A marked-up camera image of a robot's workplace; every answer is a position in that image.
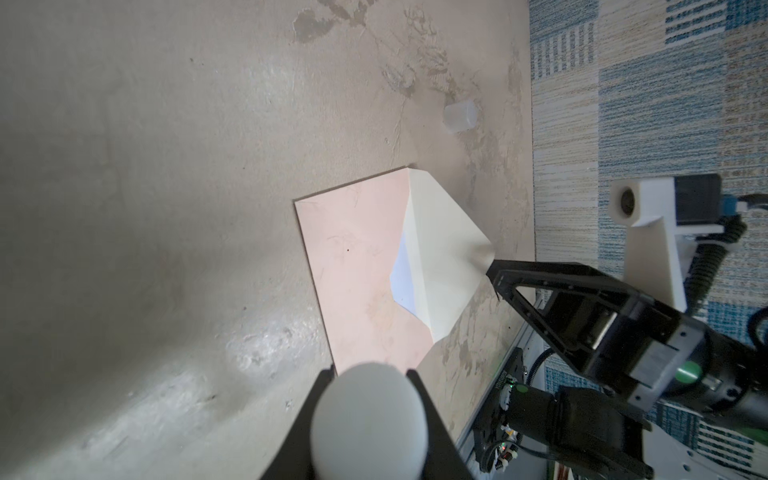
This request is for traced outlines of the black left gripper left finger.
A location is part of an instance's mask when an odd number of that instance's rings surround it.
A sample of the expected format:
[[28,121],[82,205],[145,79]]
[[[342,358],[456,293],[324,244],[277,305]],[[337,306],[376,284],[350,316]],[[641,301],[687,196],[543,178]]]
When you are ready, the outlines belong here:
[[262,480],[316,478],[310,446],[312,418],[323,392],[334,377],[332,367],[320,371],[280,449],[262,474]]

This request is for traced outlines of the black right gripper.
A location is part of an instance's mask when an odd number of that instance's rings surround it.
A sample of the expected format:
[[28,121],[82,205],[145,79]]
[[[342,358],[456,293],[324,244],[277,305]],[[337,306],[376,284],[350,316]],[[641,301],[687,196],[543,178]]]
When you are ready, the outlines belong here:
[[767,354],[580,263],[495,260],[505,300],[575,371],[648,411],[764,414]]

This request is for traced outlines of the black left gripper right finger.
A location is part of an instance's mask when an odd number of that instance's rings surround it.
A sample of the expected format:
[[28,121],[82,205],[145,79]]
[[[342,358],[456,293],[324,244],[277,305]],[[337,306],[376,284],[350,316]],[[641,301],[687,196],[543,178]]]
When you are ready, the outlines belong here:
[[426,415],[428,446],[421,479],[472,480],[473,476],[457,451],[418,372],[410,369],[406,377],[416,388]]

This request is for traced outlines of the white glue stick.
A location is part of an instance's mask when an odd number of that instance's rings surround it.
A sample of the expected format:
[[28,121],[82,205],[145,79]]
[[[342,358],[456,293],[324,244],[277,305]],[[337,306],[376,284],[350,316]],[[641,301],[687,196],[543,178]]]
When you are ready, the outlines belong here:
[[317,403],[310,453],[319,479],[419,479],[427,451],[423,402],[390,365],[343,372]]

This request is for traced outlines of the blue floral letter paper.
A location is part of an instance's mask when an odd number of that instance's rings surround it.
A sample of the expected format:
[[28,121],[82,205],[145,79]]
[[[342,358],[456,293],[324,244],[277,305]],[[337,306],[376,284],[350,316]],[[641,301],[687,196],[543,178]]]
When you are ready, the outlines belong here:
[[394,301],[410,314],[416,316],[415,290],[404,233],[400,237],[397,256],[389,275],[389,282]]

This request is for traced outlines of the white glue stick cap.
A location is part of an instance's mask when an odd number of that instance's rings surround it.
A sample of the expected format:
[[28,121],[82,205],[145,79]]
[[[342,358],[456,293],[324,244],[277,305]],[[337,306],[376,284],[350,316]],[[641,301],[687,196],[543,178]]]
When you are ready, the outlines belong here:
[[473,100],[464,100],[444,107],[443,123],[451,134],[472,130],[477,126],[478,111]]

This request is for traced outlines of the pink envelope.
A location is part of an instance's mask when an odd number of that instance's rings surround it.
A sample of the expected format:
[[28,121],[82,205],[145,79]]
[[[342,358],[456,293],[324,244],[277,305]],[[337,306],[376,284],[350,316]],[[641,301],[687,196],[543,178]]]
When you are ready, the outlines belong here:
[[[426,171],[402,168],[295,203],[334,366],[416,368],[448,336],[494,259],[481,229]],[[389,275],[406,236],[417,315]]]

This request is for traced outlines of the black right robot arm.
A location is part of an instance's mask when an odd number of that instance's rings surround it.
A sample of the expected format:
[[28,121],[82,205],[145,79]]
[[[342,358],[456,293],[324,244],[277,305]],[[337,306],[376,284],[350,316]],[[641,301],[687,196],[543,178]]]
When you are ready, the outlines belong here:
[[657,479],[664,449],[647,413],[660,400],[755,442],[767,440],[767,313],[742,344],[578,263],[496,260],[488,278],[585,388],[515,386],[506,423],[591,479]]

